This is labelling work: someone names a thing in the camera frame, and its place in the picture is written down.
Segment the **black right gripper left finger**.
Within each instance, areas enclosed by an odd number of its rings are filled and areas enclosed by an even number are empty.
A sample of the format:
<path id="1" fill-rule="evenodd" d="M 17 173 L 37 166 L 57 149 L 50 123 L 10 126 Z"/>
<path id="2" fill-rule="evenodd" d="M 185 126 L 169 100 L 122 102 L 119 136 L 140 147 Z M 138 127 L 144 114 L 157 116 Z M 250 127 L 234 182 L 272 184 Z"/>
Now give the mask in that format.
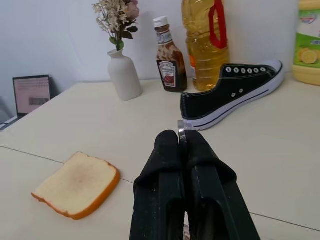
<path id="1" fill-rule="evenodd" d="M 161 132 L 133 184 L 129 240 L 183 240 L 185 190 L 178 136 Z"/>

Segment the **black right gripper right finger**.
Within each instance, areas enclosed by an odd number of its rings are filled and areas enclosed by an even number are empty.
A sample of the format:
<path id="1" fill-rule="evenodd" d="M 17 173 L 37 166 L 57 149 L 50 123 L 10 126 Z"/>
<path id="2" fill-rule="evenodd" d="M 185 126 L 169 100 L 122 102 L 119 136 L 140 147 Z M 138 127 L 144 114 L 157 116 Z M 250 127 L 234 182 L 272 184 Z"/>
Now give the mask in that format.
<path id="1" fill-rule="evenodd" d="M 261 240 L 237 184 L 205 138 L 187 130 L 185 176 L 191 240 Z"/>

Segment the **white bread slice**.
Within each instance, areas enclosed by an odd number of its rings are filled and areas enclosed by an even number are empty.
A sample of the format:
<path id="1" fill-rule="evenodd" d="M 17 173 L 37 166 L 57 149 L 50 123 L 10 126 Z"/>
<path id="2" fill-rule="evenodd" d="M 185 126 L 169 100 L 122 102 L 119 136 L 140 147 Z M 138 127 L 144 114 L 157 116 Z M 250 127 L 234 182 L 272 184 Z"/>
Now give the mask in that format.
<path id="1" fill-rule="evenodd" d="M 120 171 L 108 161 L 76 152 L 31 195 L 56 213 L 81 220 L 106 201 L 120 179 Z"/>

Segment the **black canvas sneaker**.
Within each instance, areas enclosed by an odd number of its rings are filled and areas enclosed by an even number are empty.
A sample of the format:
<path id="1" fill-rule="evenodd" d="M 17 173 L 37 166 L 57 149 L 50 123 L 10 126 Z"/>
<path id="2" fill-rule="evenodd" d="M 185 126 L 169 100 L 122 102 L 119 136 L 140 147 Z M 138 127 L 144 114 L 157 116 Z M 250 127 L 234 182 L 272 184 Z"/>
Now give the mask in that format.
<path id="1" fill-rule="evenodd" d="M 224 64 L 216 86 L 205 92 L 181 93 L 180 111 L 187 130 L 209 129 L 235 110 L 274 92 L 284 81 L 279 60 L 260 64 Z"/>

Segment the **white ceramic vase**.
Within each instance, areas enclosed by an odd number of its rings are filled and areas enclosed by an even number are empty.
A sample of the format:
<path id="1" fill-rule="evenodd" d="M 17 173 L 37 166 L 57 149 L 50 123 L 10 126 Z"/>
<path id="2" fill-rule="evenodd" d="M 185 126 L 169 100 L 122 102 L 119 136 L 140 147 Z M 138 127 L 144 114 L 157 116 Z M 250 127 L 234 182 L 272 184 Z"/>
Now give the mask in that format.
<path id="1" fill-rule="evenodd" d="M 107 53 L 111 58 L 108 74 L 115 90 L 122 101 L 130 101 L 143 93 L 140 79 L 134 62 L 123 55 L 123 50 L 112 50 Z"/>

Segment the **brown sauce squeeze bottle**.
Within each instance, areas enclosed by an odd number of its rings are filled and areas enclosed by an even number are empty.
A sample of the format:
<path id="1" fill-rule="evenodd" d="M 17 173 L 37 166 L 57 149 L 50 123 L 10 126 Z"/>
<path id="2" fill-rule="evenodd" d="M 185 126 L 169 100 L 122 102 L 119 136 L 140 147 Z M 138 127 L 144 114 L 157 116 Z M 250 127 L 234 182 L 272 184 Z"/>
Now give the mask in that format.
<path id="1" fill-rule="evenodd" d="M 157 36 L 156 62 L 165 91 L 180 93 L 188 88 L 184 57 L 175 45 L 166 16 L 153 20 Z"/>

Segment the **large cooking oil bottle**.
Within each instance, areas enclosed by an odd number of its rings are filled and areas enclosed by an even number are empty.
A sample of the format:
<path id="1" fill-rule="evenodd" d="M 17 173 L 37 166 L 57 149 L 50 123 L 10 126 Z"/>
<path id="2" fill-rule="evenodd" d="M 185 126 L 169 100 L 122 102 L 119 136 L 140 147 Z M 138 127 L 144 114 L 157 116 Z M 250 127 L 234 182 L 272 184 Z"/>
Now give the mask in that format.
<path id="1" fill-rule="evenodd" d="M 224 0 L 182 0 L 181 8 L 193 84 L 206 92 L 230 61 Z"/>

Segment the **laptop computer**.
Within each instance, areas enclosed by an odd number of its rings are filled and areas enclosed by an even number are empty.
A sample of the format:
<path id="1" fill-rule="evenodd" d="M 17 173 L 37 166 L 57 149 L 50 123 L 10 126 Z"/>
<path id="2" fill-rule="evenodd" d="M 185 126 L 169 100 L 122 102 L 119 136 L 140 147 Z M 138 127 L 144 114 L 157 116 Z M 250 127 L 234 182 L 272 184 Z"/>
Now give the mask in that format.
<path id="1" fill-rule="evenodd" d="M 53 84 L 49 75 L 14 77 L 13 90 L 17 116 L 0 124 L 0 131 L 21 120 L 53 99 Z"/>

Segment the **dried flower bouquet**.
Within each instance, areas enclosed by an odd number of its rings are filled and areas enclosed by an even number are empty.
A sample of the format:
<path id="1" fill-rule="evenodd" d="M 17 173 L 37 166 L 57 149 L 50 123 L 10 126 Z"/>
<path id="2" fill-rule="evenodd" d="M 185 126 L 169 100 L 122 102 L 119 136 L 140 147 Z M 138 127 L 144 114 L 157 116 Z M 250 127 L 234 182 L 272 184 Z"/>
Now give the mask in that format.
<path id="1" fill-rule="evenodd" d="M 116 50 L 122 50 L 123 40 L 132 40 L 133 33 L 138 31 L 138 0 L 97 0 L 92 8 L 97 15 L 98 26 L 109 35 L 109 41 Z"/>

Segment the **yellow lemon detergent bottle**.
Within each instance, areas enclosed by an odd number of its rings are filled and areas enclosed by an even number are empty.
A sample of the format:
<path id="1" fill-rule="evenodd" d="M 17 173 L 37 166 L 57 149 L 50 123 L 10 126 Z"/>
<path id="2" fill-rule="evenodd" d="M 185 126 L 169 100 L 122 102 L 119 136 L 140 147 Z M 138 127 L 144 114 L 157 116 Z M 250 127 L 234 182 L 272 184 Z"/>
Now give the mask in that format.
<path id="1" fill-rule="evenodd" d="M 299 0 L 295 36 L 293 76 L 320 86 L 320 0 Z"/>

